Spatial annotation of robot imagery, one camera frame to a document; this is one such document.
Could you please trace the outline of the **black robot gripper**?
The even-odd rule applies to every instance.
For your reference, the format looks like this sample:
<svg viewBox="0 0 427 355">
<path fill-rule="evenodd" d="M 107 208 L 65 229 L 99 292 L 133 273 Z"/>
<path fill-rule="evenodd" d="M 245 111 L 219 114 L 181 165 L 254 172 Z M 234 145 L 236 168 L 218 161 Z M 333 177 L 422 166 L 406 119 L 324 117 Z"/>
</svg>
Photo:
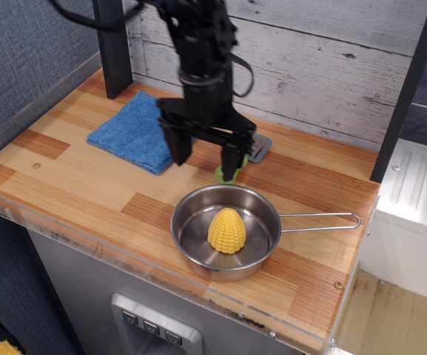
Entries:
<svg viewBox="0 0 427 355">
<path fill-rule="evenodd" d="M 160 98 L 160 125 L 172 160 L 181 166 L 192 154 L 192 137 L 216 144 L 251 146 L 255 124 L 232 106 L 233 90 L 229 79 L 216 83 L 183 83 L 183 98 Z M 246 150 L 227 144 L 222 151 L 221 177 L 234 182 L 246 166 Z"/>
</svg>

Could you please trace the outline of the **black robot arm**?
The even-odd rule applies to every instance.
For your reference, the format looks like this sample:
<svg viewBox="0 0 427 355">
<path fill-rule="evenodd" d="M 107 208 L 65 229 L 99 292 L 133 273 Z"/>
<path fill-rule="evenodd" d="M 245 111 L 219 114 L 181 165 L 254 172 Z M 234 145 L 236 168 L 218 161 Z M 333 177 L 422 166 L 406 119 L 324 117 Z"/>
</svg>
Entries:
<svg viewBox="0 0 427 355">
<path fill-rule="evenodd" d="M 179 56 L 182 98 L 160 98 L 157 106 L 173 161 L 182 165 L 192 153 L 192 139 L 221 146 L 223 180 L 235 172 L 252 150 L 256 126 L 232 105 L 237 96 L 232 65 L 251 67 L 232 54 L 236 26 L 224 1 L 150 1 L 166 22 Z"/>
</svg>

